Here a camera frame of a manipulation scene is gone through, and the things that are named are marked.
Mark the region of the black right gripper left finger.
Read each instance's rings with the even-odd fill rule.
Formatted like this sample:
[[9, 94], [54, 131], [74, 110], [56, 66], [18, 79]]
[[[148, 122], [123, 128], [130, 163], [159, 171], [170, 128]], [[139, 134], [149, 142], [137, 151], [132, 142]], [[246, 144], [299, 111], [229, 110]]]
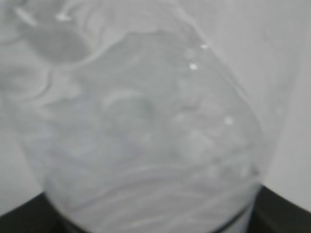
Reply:
[[0, 216], [1, 233], [64, 233], [59, 214], [44, 194]]

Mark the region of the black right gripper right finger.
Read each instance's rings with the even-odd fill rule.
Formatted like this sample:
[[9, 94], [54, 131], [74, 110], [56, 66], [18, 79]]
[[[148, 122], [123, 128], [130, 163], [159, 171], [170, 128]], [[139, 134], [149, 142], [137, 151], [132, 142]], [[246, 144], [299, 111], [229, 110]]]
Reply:
[[254, 205], [249, 233], [311, 233], [311, 214], [263, 187]]

